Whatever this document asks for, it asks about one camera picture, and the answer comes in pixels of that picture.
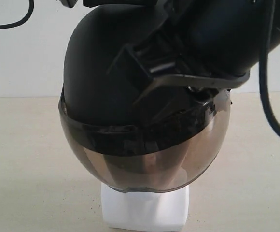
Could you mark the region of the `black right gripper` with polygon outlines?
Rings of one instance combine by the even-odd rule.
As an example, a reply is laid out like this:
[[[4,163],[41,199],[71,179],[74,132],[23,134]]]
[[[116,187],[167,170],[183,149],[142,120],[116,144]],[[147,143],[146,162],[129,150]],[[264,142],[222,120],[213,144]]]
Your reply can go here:
[[[178,36],[161,29],[113,29],[108,38],[108,124],[156,124],[249,79],[247,71],[230,73],[206,64]]]

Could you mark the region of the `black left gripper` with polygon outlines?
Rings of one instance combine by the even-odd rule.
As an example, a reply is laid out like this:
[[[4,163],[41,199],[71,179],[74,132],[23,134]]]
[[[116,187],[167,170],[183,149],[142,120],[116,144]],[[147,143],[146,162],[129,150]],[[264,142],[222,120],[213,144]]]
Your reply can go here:
[[[61,4],[68,8],[73,8],[78,0],[60,0]],[[126,5],[136,5],[136,6],[146,6],[152,7],[157,4],[157,0],[82,0],[82,5],[84,7],[97,7],[109,4],[126,4]]]

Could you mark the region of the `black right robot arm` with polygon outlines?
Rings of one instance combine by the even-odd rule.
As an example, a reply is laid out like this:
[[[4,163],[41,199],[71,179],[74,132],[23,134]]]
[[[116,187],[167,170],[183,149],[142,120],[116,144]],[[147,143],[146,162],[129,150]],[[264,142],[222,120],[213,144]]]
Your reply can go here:
[[[121,45],[107,74],[120,94],[119,118],[150,125],[179,108],[179,91],[211,99],[238,88],[280,45],[280,0],[168,0]]]

